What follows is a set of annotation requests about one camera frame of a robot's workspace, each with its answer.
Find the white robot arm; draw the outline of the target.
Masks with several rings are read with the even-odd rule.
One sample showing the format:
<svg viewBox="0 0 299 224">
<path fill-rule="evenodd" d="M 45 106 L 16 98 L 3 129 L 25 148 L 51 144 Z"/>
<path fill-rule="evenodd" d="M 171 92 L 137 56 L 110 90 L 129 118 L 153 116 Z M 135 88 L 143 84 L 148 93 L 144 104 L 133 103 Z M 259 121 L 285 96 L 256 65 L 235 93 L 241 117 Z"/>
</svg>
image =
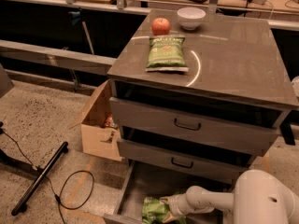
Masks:
<svg viewBox="0 0 299 224">
<path fill-rule="evenodd" d="M 231 214 L 233 224 L 299 224 L 299 196 L 261 170 L 244 172 L 232 192 L 191 186 L 185 193 L 162 197 L 161 201 L 169 206 L 163 223 L 218 209 Z"/>
</svg>

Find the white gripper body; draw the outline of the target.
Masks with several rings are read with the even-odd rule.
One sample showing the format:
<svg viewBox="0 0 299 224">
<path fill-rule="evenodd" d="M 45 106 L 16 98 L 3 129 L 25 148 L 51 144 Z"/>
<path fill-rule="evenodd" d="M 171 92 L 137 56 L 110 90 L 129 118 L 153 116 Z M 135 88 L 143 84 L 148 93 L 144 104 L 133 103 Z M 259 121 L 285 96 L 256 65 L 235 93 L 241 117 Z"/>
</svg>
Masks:
<svg viewBox="0 0 299 224">
<path fill-rule="evenodd" d="M 188 214 L 188 203 L 184 194 L 173 195 L 169 198 L 169 208 L 176 217 L 183 217 Z"/>
</svg>

